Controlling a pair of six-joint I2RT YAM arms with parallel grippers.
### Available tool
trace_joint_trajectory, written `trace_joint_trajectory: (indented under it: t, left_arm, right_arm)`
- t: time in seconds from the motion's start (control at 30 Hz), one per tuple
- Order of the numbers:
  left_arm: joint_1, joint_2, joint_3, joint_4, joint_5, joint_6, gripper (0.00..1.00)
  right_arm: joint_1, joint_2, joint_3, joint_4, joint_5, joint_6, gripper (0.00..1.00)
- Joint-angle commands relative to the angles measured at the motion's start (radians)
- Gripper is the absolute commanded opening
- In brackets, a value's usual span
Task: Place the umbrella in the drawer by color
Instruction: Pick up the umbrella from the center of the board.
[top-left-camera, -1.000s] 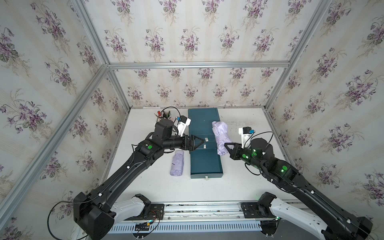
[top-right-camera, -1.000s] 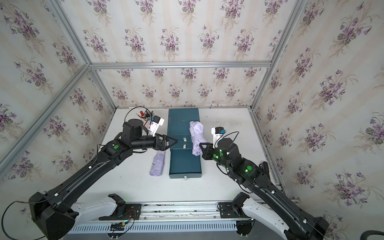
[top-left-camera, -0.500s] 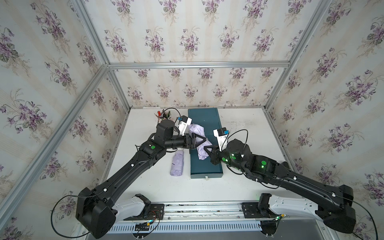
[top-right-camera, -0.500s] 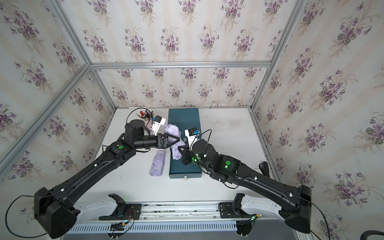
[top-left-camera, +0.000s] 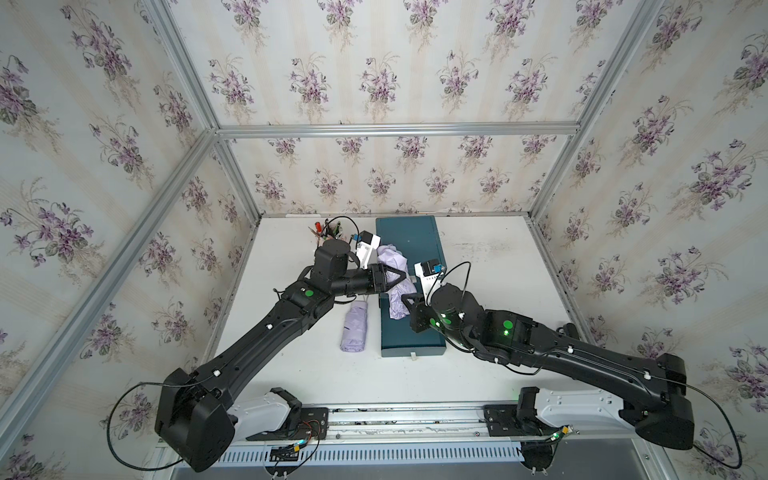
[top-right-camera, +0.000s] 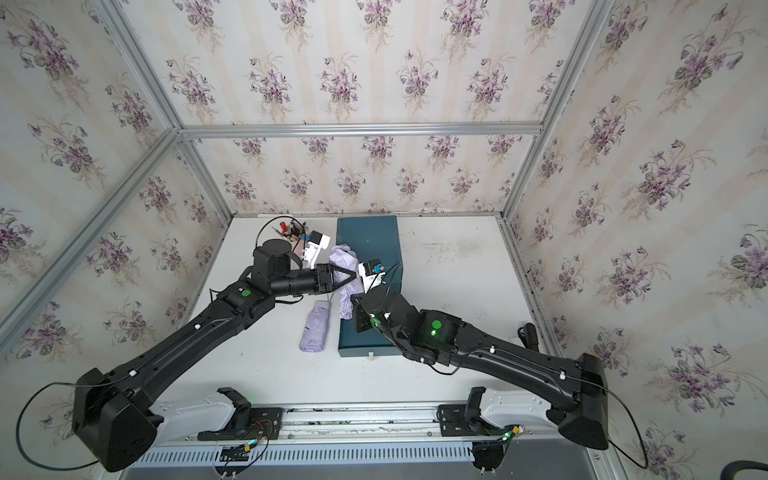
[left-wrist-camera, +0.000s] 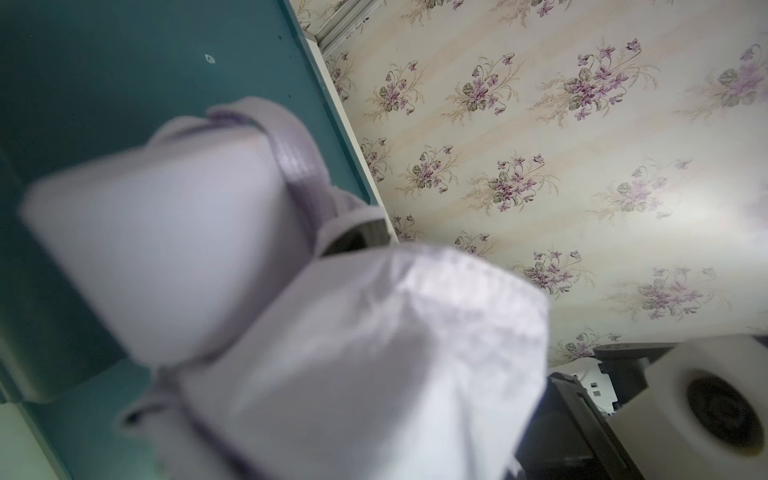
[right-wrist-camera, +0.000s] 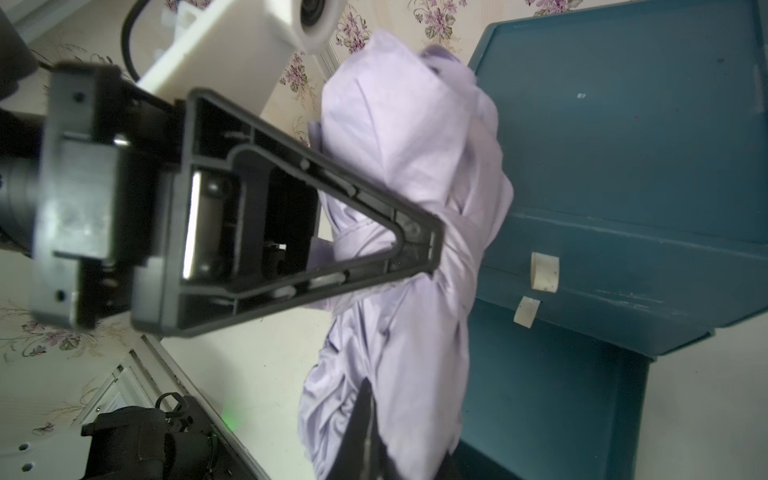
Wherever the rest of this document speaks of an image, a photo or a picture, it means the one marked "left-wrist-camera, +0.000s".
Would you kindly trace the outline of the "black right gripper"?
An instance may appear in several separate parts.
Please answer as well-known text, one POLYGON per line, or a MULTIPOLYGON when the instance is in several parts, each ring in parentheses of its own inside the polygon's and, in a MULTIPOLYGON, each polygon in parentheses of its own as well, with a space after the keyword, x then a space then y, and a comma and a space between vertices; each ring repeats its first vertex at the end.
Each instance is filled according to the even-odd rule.
POLYGON ((645 371, 675 345, 586 347, 551 370, 515 454, 517 479, 640 479, 608 419, 641 393, 645 371))

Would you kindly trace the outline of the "purple umbrella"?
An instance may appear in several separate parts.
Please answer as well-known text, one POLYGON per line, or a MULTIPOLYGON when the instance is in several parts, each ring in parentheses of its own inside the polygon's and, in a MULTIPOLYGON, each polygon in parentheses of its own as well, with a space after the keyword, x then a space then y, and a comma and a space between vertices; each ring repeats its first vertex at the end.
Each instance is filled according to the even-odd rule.
POLYGON ((120 423, 174 479, 502 479, 543 394, 544 295, 394 242, 272 101, 177 118, 19 214, 152 372, 120 423))

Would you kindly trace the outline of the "teal drawer cabinet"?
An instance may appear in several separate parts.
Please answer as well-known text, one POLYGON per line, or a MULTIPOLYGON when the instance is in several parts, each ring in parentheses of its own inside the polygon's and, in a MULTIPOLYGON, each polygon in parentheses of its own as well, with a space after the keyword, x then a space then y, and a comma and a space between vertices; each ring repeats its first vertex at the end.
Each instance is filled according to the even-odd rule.
POLYGON ((156 479, 114 420, 146 385, 21 223, 36 180, 144 144, 166 121, 264 97, 309 128, 335 185, 374 193, 287 1, 1 5, 1 475, 156 479))

